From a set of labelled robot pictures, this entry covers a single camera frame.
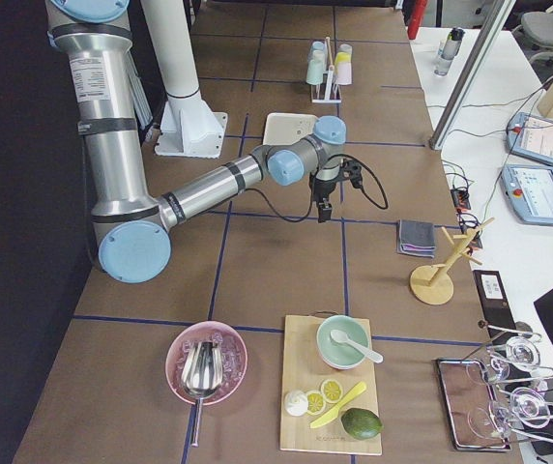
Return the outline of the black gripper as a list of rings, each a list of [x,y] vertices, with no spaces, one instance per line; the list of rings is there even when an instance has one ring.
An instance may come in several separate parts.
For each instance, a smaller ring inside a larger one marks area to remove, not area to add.
[[[333,207],[330,195],[336,185],[349,181],[354,189],[363,189],[363,167],[355,160],[338,160],[335,166],[321,169],[316,175],[310,175],[312,199],[317,204],[318,222],[332,218]]]

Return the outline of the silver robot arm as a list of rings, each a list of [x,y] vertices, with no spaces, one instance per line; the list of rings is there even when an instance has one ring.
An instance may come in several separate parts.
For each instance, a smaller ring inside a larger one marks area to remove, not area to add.
[[[311,201],[336,179],[346,127],[335,116],[318,119],[290,145],[262,145],[159,197],[147,189],[127,71],[132,34],[124,1],[50,1],[49,37],[68,55],[79,108],[79,135],[90,158],[97,203],[91,217],[103,270],[125,283],[157,276],[168,264],[171,228],[243,193],[266,177],[288,186],[310,177]],[[220,153],[226,115],[203,100],[183,5],[142,5],[167,95],[171,130],[162,142],[184,156]]]

